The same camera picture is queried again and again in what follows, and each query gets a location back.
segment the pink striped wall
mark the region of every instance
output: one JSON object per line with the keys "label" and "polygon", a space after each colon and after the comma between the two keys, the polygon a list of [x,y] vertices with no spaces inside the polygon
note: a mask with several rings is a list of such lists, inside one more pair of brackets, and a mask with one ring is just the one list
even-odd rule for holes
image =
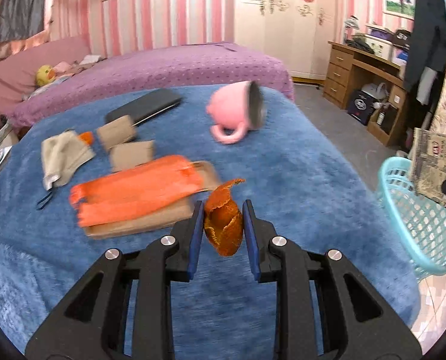
{"label": "pink striped wall", "polygon": [[404,28],[409,31],[413,29],[413,21],[402,17],[383,13],[383,0],[336,0],[336,29],[335,39],[341,42],[343,34],[343,22],[351,15],[358,17],[361,31],[366,23],[375,22],[379,26],[395,31]]}
{"label": "pink striped wall", "polygon": [[234,0],[54,0],[51,40],[84,35],[104,56],[231,41],[233,6]]}

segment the pink headboard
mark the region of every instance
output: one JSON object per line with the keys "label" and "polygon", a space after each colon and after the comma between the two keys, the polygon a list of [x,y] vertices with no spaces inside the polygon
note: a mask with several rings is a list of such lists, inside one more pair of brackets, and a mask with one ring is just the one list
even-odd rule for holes
{"label": "pink headboard", "polygon": [[43,43],[0,61],[0,113],[8,114],[35,90],[36,71],[43,65],[80,62],[90,54],[81,36]]}

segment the teal laundry basket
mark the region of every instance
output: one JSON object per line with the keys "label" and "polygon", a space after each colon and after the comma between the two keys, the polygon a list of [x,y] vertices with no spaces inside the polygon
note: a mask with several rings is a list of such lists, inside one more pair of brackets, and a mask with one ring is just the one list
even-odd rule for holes
{"label": "teal laundry basket", "polygon": [[378,172],[376,195],[420,281],[446,274],[446,208],[416,195],[407,177],[410,165],[406,158],[388,158]]}

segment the pink cup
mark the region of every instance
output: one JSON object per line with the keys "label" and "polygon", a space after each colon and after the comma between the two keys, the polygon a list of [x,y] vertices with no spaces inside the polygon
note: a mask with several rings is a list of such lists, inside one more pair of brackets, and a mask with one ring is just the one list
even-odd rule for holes
{"label": "pink cup", "polygon": [[[263,96],[255,81],[241,81],[220,88],[212,95],[206,112],[216,123],[210,132],[223,144],[236,143],[248,130],[258,130],[266,117]],[[225,128],[233,133],[226,135]]]}

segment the blue blanket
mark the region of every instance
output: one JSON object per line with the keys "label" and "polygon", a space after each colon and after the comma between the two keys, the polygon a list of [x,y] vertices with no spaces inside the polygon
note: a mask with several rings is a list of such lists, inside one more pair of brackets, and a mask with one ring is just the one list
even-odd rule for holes
{"label": "blue blanket", "polygon": [[[251,199],[258,217],[277,232],[318,253],[344,252],[411,324],[419,311],[417,281],[409,258],[375,198],[333,145],[298,108],[263,88],[268,108],[262,130],[222,145],[209,133],[205,112],[220,86],[182,87],[178,108],[138,127],[139,140],[155,140],[155,157],[180,154],[213,163],[222,180],[244,178],[233,188],[239,205]],[[88,103],[42,120],[11,151],[0,174],[0,326],[20,349],[75,281],[108,248],[144,248],[164,229],[106,240],[87,238],[68,203],[71,186],[110,172],[101,145],[50,204],[45,194],[41,141],[68,128],[94,131],[104,115],[147,91]],[[250,273],[246,246],[222,258],[204,237],[195,279],[172,285],[177,359],[270,359],[275,285],[259,285]]]}

